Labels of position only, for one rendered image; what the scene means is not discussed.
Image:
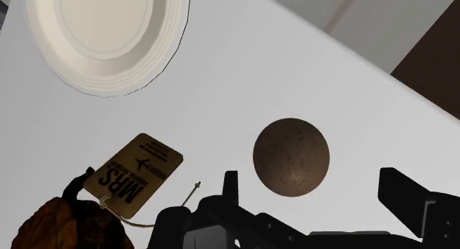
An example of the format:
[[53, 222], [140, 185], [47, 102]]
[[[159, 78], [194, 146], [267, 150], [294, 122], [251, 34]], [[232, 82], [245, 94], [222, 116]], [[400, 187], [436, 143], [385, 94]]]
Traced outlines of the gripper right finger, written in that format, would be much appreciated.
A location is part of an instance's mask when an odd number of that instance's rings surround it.
[[432, 192], [392, 167], [380, 169], [377, 197], [427, 249], [460, 249], [460, 197]]

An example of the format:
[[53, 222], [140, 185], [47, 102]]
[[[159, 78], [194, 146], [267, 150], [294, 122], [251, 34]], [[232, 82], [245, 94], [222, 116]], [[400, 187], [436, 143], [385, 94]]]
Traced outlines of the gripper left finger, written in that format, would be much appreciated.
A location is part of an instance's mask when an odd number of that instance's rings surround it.
[[156, 219], [147, 249], [184, 249], [186, 235], [206, 230], [205, 248], [217, 249], [210, 229], [223, 229], [226, 249], [240, 243], [240, 249], [308, 249], [304, 234], [268, 214], [254, 215], [238, 205], [238, 172], [225, 173], [223, 192], [200, 200], [192, 212], [185, 206], [162, 210]]

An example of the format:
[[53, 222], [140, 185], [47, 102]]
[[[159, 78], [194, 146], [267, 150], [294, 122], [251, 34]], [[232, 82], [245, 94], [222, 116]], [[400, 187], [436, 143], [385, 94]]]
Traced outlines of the brown speckled ball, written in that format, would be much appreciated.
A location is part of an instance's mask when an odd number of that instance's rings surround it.
[[318, 188], [330, 166], [321, 131], [302, 119], [270, 123], [258, 135], [253, 165], [260, 181], [275, 194], [300, 197]]

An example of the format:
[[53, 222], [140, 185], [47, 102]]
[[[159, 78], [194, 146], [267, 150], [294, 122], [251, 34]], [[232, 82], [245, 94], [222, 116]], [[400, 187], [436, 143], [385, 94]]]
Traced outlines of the dark brown crumpled bag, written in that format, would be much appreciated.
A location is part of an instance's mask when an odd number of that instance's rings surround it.
[[91, 200], [79, 200], [89, 167], [60, 197], [44, 203], [18, 229], [10, 249], [134, 249], [121, 221]]

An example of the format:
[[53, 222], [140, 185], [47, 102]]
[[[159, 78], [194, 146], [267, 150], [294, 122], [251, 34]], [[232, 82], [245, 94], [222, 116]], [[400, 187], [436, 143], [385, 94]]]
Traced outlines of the white round plate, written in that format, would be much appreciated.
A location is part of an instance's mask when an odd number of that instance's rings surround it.
[[32, 40], [65, 84], [94, 97], [138, 91], [169, 65], [190, 0], [24, 0]]

